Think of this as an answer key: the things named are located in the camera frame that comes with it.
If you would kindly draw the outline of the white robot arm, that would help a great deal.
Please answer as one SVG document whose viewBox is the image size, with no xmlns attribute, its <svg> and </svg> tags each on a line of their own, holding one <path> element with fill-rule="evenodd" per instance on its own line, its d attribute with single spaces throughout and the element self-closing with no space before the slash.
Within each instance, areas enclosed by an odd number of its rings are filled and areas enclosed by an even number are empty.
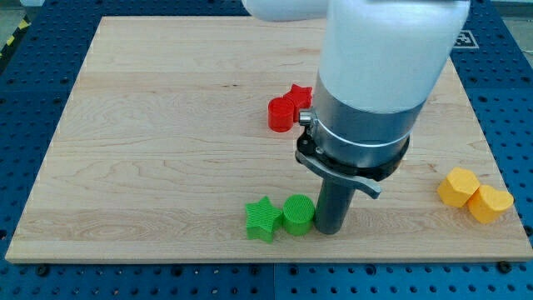
<svg viewBox="0 0 533 300">
<path fill-rule="evenodd" d="M 326 22 L 298 161 L 375 180 L 394 172 L 470 11 L 467 1 L 243 0 L 266 22 Z"/>
</svg>

